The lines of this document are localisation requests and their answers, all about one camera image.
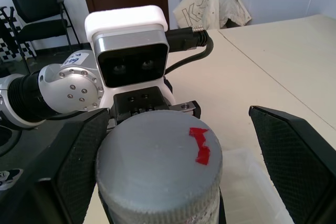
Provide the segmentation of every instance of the white table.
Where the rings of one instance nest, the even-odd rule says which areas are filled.
[[[167,78],[173,86],[177,103],[192,100],[199,103],[201,119],[216,133],[223,150],[248,148],[266,171],[255,129],[248,116],[251,105],[302,117],[327,141],[336,139],[336,130],[246,57],[219,31],[212,30],[209,34],[214,41],[211,55],[174,70]],[[202,50],[170,54],[168,66]],[[108,223],[97,189],[85,219],[85,224],[89,223]]]
[[[220,32],[336,129],[335,19],[315,15]],[[336,138],[328,141],[336,148]]]

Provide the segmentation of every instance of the red tape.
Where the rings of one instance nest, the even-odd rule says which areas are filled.
[[[189,136],[193,136],[196,139],[198,145],[198,156],[196,158],[196,162],[207,165],[209,163],[210,157],[210,149],[205,145],[205,136],[204,133],[207,132],[206,129],[200,128],[190,128]]]

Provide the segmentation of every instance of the black cable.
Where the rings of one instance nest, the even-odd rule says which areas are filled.
[[[49,118],[48,120],[50,121],[59,121],[59,120],[65,120],[65,119],[69,119],[69,118],[73,118],[75,116],[81,115],[86,111],[77,111],[71,114],[66,114],[66,115],[62,115],[62,116],[53,116],[51,118]]]
[[[171,71],[175,70],[176,68],[179,68],[179,67],[181,67],[185,64],[188,64],[188,63],[193,62],[195,60],[201,60],[201,59],[207,57],[212,52],[213,49],[214,49],[214,42],[212,41],[210,36],[207,35],[206,48],[203,52],[200,52],[199,54],[196,54],[196,55],[192,55],[188,58],[185,58],[183,60],[178,61],[175,64],[172,64],[170,67],[168,67],[166,69],[165,74],[168,74]]]

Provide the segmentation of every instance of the sticker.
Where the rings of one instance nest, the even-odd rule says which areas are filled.
[[[89,54],[86,52],[75,52],[74,54],[70,55],[68,59],[66,59],[66,61],[62,64],[61,67],[71,64],[81,65],[88,56]]]
[[[196,162],[207,165],[210,157],[210,149],[205,145],[205,136],[204,133],[207,132],[206,129],[200,128],[190,128],[189,136],[193,136],[196,139],[198,145],[198,156]]]
[[[12,169],[0,172],[0,191],[13,187],[22,173],[22,169]]]

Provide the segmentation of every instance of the container lid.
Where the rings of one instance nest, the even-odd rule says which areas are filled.
[[[176,223],[215,198],[222,150],[201,120],[182,112],[152,111],[127,119],[106,137],[96,168],[99,191],[121,219]]]

